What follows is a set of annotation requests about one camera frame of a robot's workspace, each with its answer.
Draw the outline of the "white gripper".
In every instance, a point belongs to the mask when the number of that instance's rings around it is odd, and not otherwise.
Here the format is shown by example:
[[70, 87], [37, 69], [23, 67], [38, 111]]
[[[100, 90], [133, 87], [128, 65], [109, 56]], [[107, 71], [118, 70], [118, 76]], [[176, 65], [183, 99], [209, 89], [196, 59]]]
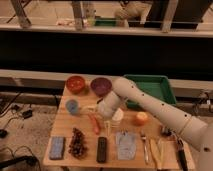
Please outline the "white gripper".
[[94, 114], [98, 113], [106, 120], [104, 122], [106, 134], [110, 136], [111, 134], [111, 121], [109, 121], [120, 107], [122, 99], [114, 92], [111, 91], [106, 95], [98, 104], [83, 106], [80, 108], [81, 114]]

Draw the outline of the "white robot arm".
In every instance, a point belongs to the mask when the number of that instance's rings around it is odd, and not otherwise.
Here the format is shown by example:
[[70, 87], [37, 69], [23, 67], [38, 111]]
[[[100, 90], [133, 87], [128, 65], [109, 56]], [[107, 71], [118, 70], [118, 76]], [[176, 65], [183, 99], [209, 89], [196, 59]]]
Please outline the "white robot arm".
[[197, 171], [213, 171], [213, 123], [145, 93], [125, 77], [113, 81], [112, 90], [97, 103], [97, 112], [104, 120], [110, 120], [125, 100], [137, 103], [194, 147], [199, 152]]

